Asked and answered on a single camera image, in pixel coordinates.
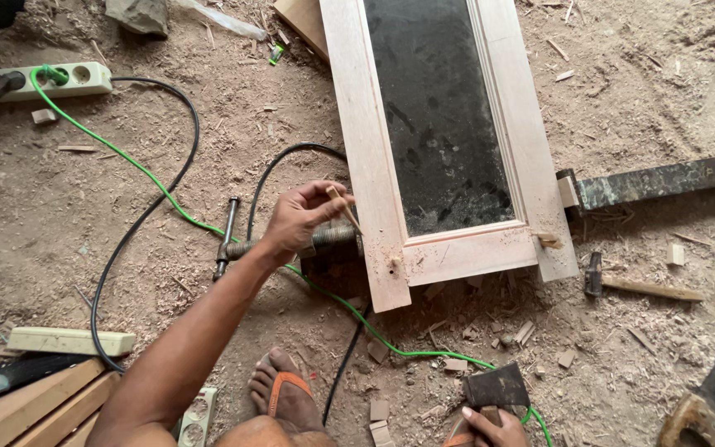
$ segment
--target black cable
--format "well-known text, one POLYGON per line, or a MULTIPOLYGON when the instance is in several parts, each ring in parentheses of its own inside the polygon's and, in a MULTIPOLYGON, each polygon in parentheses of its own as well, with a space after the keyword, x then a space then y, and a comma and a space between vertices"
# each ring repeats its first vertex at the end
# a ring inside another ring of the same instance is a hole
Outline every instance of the black cable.
MULTIPOLYGON (((363 319, 366 320, 366 318, 369 317, 370 313, 371 313, 371 303, 369 303, 369 305, 366 306, 365 310, 363 311, 363 319)), ((357 329, 355 329, 355 335, 352 336, 352 341, 350 342, 350 347, 346 350, 346 354, 344 354, 344 360, 341 362, 341 366, 338 367, 338 373, 335 375, 335 380, 333 380, 333 386, 330 388, 330 395, 327 396, 327 403, 324 404, 324 413, 322 414, 322 425, 323 426, 327 426, 327 416, 330 414, 330 404, 333 403, 333 396, 335 395, 335 388, 338 387, 338 381, 341 380, 341 374, 343 374, 344 370, 346 369, 346 363, 349 362, 350 357, 352 357, 352 351, 354 351, 355 344, 358 343, 358 338, 360 338, 360 333, 362 331, 363 331, 363 322, 358 321, 357 329)))
POLYGON ((272 160, 272 163, 269 163, 269 166, 266 167, 266 169, 264 170, 264 175, 261 176, 261 179, 258 181, 258 185, 256 186, 256 191, 253 194, 253 204, 250 205, 250 217, 247 219, 247 240, 250 240, 250 238, 253 236, 253 218, 256 214, 256 206, 258 205, 258 194, 260 194, 261 190, 264 188, 264 182, 266 181, 266 178, 269 177, 269 173, 272 172, 272 168, 274 168, 275 165, 277 165, 281 160, 283 160, 283 157, 289 155, 292 152, 296 152, 298 150, 303 149, 318 150, 320 152, 324 152, 325 154, 330 154, 334 157, 342 159, 343 161, 346 161, 346 154, 344 154, 340 150, 333 149, 321 143, 302 142, 283 149, 283 151, 280 152, 274 160, 272 160))
MULTIPOLYGON (((168 192, 171 192, 175 187, 178 185, 178 183, 181 181, 182 178, 184 178, 184 174, 187 173, 187 170, 189 169, 189 166, 192 165, 192 161, 194 160, 194 154, 197 153, 198 151, 198 142, 200 139, 200 120, 198 118, 198 112, 197 110, 194 109, 194 106, 192 105, 192 101, 189 100, 184 93, 181 92, 181 90, 178 90, 174 86, 164 83, 160 80, 155 80, 155 79, 148 79, 148 78, 137 78, 137 77, 131 77, 131 76, 118 76, 111 78, 113 82, 118 82, 118 81, 137 81, 137 82, 147 82, 151 84, 156 84, 159 86, 162 86, 171 92, 175 93, 176 96, 181 98, 181 100, 184 101, 184 103, 189 106, 190 111, 192 112, 192 119, 194 120, 194 141, 192 142, 192 150, 189 151, 189 156, 187 157, 187 161, 184 163, 184 167, 181 168, 181 170, 178 172, 178 175, 175 176, 173 179, 173 182, 170 183, 170 185, 167 187, 168 192)), ((161 204, 162 200, 164 200, 165 196, 164 194, 161 194, 159 197, 154 199, 154 202, 151 204, 151 206, 148 207, 143 213, 142 216, 139 217, 134 223, 132 223, 131 228, 129 228, 128 231, 125 232, 125 235, 123 236, 122 239, 120 239, 120 243, 118 243, 118 246, 115 247, 114 251, 112 252, 112 256, 110 256, 109 261, 106 262, 106 265, 104 266, 104 271, 101 273, 101 278, 98 279, 98 287, 95 288, 95 295, 93 297, 93 306, 91 310, 91 316, 90 316, 90 331, 92 332, 93 335, 93 343, 95 344, 95 350, 98 351, 98 354, 101 356, 101 358, 104 360, 104 362, 110 366, 110 368, 114 369, 115 371, 120 372, 123 374, 125 370, 123 367, 115 363, 105 352, 103 347, 101 346, 101 340, 98 339, 98 329, 96 328, 95 324, 95 314, 98 311, 98 301, 101 299, 101 290, 104 287, 104 282, 106 281, 106 275, 109 274, 109 270, 112 268, 112 264, 114 263, 114 260, 118 257, 120 254, 120 251, 123 249, 125 244, 131 239, 131 236, 134 234, 134 232, 137 231, 137 229, 140 228, 140 225, 142 225, 142 222, 150 216, 152 212, 161 204)))

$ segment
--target orange flip-flop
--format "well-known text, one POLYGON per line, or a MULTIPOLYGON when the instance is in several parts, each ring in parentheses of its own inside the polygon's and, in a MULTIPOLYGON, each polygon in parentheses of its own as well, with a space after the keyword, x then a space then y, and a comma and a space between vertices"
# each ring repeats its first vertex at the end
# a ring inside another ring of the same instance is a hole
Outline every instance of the orange flip-flop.
POLYGON ((454 422, 448 436, 446 436, 446 441, 443 442, 441 447, 472 447, 474 441, 476 441, 476 434, 473 433, 470 423, 460 417, 457 422, 454 422))

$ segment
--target axe head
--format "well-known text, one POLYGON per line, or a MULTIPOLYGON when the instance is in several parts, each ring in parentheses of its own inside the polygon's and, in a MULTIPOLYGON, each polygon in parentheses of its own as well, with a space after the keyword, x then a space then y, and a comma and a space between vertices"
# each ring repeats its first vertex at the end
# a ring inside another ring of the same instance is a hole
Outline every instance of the axe head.
POLYGON ((603 255, 599 251, 592 253, 584 271, 584 293, 595 298, 603 296, 603 255))
POLYGON ((501 368, 462 378, 468 406, 531 406, 521 370, 511 362, 501 368))

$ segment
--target white power strip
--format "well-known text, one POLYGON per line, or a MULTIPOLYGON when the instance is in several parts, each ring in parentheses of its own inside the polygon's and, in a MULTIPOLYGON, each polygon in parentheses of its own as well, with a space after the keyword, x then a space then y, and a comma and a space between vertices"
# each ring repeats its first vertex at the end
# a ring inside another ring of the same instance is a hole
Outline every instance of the white power strip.
MULTIPOLYGON (((69 80, 67 84, 58 86, 45 77, 38 76, 37 83, 49 98, 64 98, 68 96, 96 95, 112 92, 112 72, 98 62, 81 62, 78 64, 56 64, 53 68, 65 71, 69 80)), ((10 72, 21 72, 26 77, 26 85, 18 90, 10 91, 0 98, 0 103, 9 101, 25 101, 38 99, 40 94, 35 90, 29 74, 36 67, 2 68, 0 77, 10 72)))

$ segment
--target man's right hand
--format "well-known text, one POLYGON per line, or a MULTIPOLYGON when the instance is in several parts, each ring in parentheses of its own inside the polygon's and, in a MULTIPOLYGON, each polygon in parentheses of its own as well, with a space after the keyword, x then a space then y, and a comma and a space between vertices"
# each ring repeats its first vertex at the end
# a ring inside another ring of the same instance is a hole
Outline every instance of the man's right hand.
MULTIPOLYGON (((485 435, 495 447, 529 447, 521 421, 503 410, 499 410, 498 414, 501 416, 503 427, 494 425, 480 413, 467 406, 462 407, 462 417, 470 423, 473 429, 485 435)), ((476 447, 489 447, 489 444, 480 436, 476 438, 476 447)))

